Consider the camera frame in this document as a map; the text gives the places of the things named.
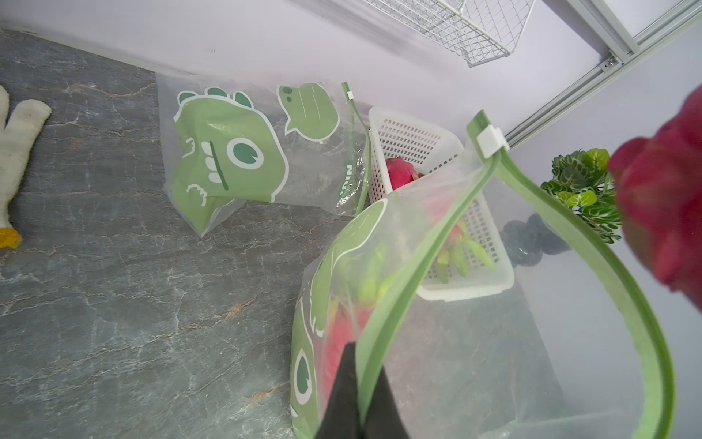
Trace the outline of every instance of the metal frame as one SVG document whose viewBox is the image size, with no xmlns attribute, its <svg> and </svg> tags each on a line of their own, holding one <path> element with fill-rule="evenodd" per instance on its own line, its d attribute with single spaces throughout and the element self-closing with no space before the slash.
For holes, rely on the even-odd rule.
<svg viewBox="0 0 702 439">
<path fill-rule="evenodd" d="M 535 0 L 365 0 L 456 53 L 469 67 L 511 55 Z"/>
<path fill-rule="evenodd" d="M 702 21 L 702 0 L 681 1 L 634 38 L 639 50 L 629 52 L 625 62 L 610 57 L 510 131 L 506 136 L 510 147 L 523 145 L 699 21 Z"/>
<path fill-rule="evenodd" d="M 604 0 L 567 0 L 620 60 L 641 50 Z"/>
</svg>

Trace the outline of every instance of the black plant pot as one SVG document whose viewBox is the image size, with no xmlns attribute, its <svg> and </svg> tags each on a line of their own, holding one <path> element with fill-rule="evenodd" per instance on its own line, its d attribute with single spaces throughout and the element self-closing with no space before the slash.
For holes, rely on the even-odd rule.
<svg viewBox="0 0 702 439">
<path fill-rule="evenodd" d="M 555 255 L 570 250 L 564 240 L 543 222 L 538 214 L 526 221 L 510 221 L 500 232 L 512 267 L 533 267 L 543 254 Z"/>
</svg>

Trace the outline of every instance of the white plastic basket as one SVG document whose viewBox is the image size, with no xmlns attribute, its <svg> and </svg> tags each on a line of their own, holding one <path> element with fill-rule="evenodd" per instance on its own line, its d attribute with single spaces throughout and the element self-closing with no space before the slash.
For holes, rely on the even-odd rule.
<svg viewBox="0 0 702 439">
<path fill-rule="evenodd" d="M 402 157 L 411 162 L 418 173 L 428 174 L 448 164 L 463 151 L 461 141 L 452 132 L 416 117 L 373 107 L 369 119 L 373 143 L 373 173 L 369 189 L 371 202 L 392 192 L 386 159 Z M 486 268 L 469 252 L 466 254 L 470 264 L 468 277 L 459 275 L 451 264 L 448 284 L 438 280 L 432 267 L 417 291 L 423 299 L 471 299 L 501 293 L 514 284 L 514 270 L 482 194 L 471 204 L 463 219 L 470 239 L 488 251 L 495 266 Z"/>
</svg>

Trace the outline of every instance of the artificial plant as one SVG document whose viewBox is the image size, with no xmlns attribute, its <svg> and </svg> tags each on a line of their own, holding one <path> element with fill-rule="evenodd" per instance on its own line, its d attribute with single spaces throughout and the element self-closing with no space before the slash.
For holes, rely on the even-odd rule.
<svg viewBox="0 0 702 439">
<path fill-rule="evenodd" d="M 571 209 L 607 244 L 621 239 L 615 232 L 621 217 L 614 202 L 614 180 L 607 171 L 609 153 L 593 148 L 553 159 L 553 179 L 541 189 Z"/>
</svg>

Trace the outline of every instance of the dinosaur eye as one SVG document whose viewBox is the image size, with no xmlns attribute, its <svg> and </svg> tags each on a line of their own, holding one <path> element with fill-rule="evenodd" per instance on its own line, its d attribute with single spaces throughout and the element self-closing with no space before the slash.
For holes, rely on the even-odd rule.
<svg viewBox="0 0 702 439">
<path fill-rule="evenodd" d="M 295 389 L 295 399 L 305 405 L 312 396 L 312 380 L 305 351 L 300 349 L 297 360 L 295 361 L 295 372 L 293 375 L 293 388 Z"/>
<path fill-rule="evenodd" d="M 239 137 L 227 144 L 227 157 L 240 168 L 257 169 L 263 164 L 263 152 L 251 140 Z"/>
</svg>

